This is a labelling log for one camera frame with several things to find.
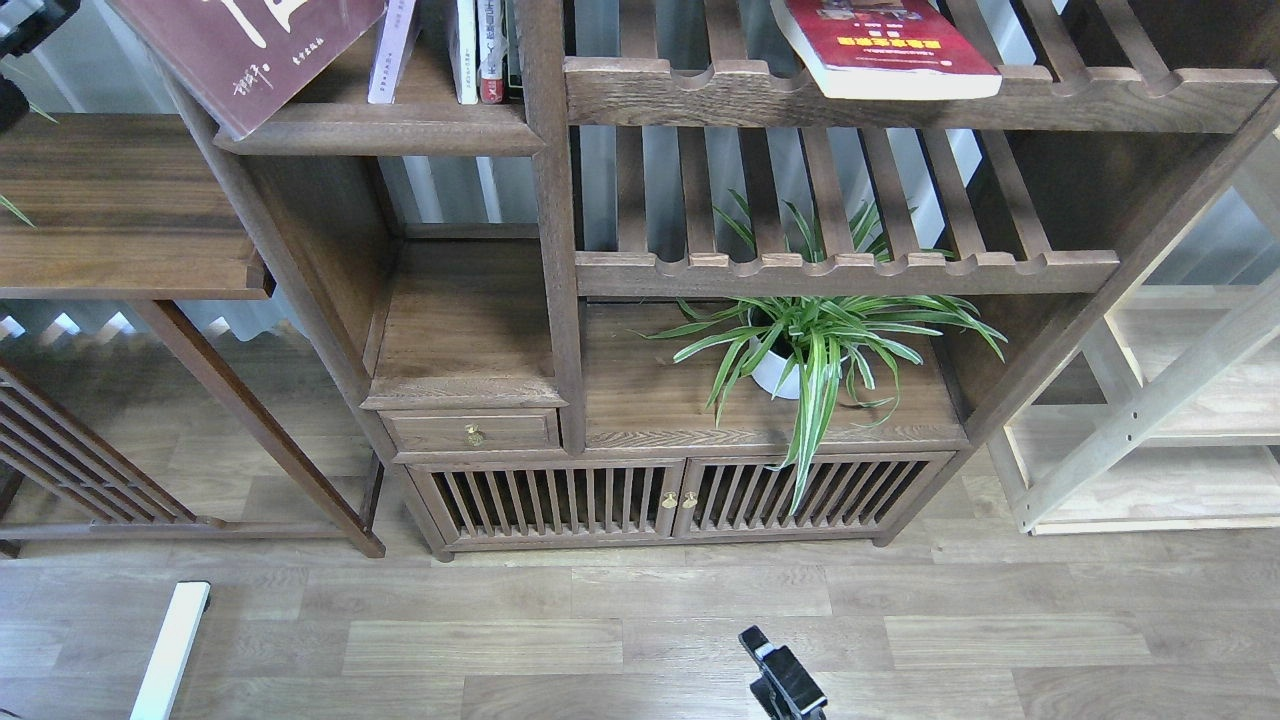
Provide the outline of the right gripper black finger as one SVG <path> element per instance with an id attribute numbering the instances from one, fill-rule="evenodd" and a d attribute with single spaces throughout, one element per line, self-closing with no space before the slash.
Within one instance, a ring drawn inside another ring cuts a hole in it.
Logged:
<path id="1" fill-rule="evenodd" d="M 772 644 L 759 626 L 741 632 L 739 639 L 760 669 L 750 689 L 771 719 L 826 719 L 826 693 L 790 647 Z"/>

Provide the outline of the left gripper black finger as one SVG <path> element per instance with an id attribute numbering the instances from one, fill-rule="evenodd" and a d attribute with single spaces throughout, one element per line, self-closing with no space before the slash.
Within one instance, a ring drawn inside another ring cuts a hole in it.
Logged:
<path id="1" fill-rule="evenodd" d="M 79 0 L 1 1 L 1 56 L 31 53 L 79 8 Z"/>

